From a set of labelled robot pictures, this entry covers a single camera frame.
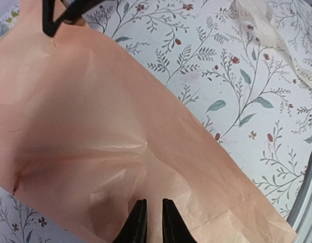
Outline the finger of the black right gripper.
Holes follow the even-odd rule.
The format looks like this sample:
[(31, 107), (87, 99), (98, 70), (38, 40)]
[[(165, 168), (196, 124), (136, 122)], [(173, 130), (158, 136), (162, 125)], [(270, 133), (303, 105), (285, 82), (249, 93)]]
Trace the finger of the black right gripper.
[(42, 1), (42, 30), (43, 33), (49, 37), (55, 36), (62, 22), (74, 22), (80, 18), (82, 14), (101, 4), (103, 0), (73, 1), (68, 7), (66, 7), (65, 11), (54, 20), (55, 2), (56, 1), (54, 0)]

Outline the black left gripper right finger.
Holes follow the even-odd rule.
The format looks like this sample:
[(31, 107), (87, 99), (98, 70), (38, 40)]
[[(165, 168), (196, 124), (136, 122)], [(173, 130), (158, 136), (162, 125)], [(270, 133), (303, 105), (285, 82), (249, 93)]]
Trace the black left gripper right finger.
[(165, 243), (196, 243), (174, 201), (162, 200), (162, 235)]

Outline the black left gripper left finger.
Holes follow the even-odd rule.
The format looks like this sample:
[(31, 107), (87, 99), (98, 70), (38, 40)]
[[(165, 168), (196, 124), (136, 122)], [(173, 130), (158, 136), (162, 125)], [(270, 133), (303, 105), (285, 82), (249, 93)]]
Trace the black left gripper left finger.
[(145, 243), (147, 237), (147, 200), (137, 200), (113, 243)]

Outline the beige wrapping paper sheet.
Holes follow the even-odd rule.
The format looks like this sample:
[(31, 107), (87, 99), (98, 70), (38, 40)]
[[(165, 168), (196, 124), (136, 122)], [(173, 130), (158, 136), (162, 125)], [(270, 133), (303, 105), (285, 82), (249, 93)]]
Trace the beige wrapping paper sheet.
[(0, 187), (87, 242), (113, 242), (162, 200), (197, 242), (293, 242), (295, 231), (192, 113), (115, 41), (21, 1), (0, 38)]

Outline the white lace ribbon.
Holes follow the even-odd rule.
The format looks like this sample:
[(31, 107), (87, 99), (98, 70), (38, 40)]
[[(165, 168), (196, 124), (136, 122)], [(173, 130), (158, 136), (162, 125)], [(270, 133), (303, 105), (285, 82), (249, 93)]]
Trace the white lace ribbon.
[(312, 90), (312, 7), (305, 1), (232, 1), (239, 20), (254, 25), (263, 46), (274, 48)]

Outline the blue fake flower stem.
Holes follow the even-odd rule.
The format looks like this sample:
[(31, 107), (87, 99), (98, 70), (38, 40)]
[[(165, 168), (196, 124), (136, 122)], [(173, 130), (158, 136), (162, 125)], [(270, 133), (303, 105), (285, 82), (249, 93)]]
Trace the blue fake flower stem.
[(20, 10), (12, 9), (0, 19), (0, 38), (15, 26), (19, 14)]

